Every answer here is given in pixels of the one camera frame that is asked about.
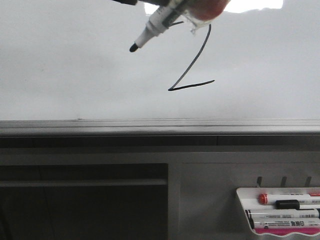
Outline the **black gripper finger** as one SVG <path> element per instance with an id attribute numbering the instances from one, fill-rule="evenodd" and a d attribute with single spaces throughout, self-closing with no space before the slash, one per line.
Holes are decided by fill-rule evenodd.
<path id="1" fill-rule="evenodd" d="M 120 4 L 135 6 L 138 0 L 113 0 L 114 2 L 118 2 Z"/>

